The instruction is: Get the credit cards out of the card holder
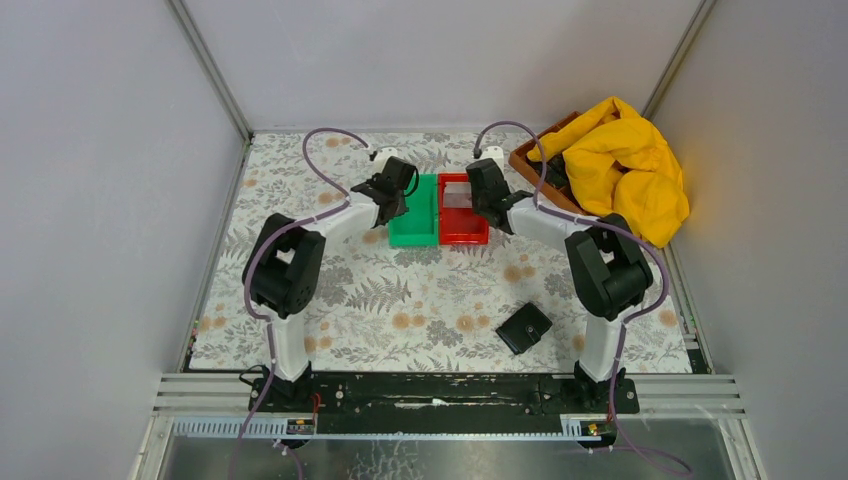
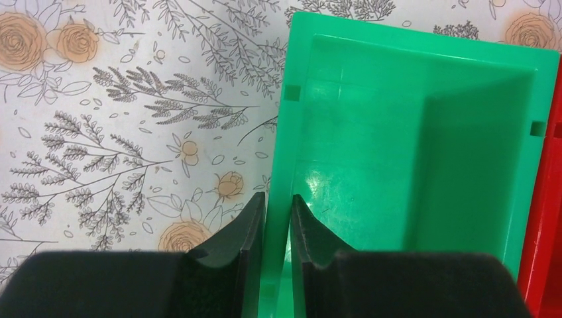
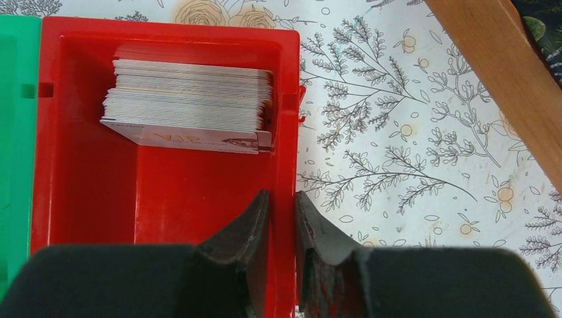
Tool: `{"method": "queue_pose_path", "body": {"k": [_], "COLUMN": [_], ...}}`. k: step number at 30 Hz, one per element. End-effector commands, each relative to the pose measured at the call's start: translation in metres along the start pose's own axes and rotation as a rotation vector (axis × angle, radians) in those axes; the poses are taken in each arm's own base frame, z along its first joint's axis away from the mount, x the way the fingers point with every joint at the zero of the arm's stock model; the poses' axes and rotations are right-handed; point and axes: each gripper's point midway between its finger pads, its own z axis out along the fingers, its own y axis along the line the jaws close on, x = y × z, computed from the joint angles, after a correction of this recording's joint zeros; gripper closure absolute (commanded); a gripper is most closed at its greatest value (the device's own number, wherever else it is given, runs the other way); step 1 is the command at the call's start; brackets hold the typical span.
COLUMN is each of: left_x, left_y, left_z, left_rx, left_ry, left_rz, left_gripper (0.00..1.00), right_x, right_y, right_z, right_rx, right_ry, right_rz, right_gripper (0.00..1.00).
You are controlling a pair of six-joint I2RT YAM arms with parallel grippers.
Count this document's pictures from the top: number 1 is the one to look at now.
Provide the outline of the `red plastic bin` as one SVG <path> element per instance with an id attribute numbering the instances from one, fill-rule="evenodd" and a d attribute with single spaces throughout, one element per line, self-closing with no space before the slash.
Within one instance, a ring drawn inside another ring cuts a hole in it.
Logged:
<path id="1" fill-rule="evenodd" d="M 446 182 L 469 182 L 465 173 L 439 173 L 438 177 L 438 220 L 440 245 L 485 245 L 489 240 L 487 221 L 471 209 L 444 209 L 441 205 L 442 190 Z"/>

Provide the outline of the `green plastic bin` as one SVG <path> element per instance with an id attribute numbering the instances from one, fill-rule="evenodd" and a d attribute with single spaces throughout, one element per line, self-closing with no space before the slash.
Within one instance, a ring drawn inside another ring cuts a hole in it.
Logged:
<path id="1" fill-rule="evenodd" d="M 422 174 L 418 189 L 406 199 L 408 211 L 389 222 L 389 245 L 392 248 L 437 246 L 438 177 Z"/>

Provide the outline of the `black leather card holder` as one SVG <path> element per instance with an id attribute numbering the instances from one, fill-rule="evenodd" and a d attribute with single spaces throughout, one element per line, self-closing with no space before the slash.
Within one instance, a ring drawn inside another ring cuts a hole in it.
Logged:
<path id="1" fill-rule="evenodd" d="M 535 304 L 526 303 L 495 330 L 514 355 L 521 355 L 541 341 L 552 321 Z"/>

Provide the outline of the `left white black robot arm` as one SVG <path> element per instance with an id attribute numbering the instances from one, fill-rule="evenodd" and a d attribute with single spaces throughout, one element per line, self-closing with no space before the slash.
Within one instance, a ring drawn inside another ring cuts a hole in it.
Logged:
<path id="1" fill-rule="evenodd" d="M 293 219 L 280 213 L 264 222 L 243 273 L 244 298 L 253 318 L 267 324 L 269 370 L 277 378 L 272 398 L 288 411 L 309 401 L 302 378 L 310 366 L 303 310 L 317 291 L 329 241 L 343 241 L 407 213 L 418 169 L 390 151 L 377 154 L 380 170 L 352 187 L 338 204 Z"/>

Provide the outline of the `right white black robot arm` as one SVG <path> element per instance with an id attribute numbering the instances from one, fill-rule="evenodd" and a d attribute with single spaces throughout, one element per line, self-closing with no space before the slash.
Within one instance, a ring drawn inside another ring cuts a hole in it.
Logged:
<path id="1" fill-rule="evenodd" d="M 589 313 L 585 345 L 575 371 L 575 402 L 597 412 L 613 398 L 610 379 L 620 370 L 619 343 L 624 319 L 636 312 L 653 272 L 644 243 L 619 214 L 577 215 L 536 204 L 527 191 L 512 192 L 492 159 L 466 168 L 472 210 L 493 228 L 527 237 L 566 255 L 576 296 Z"/>

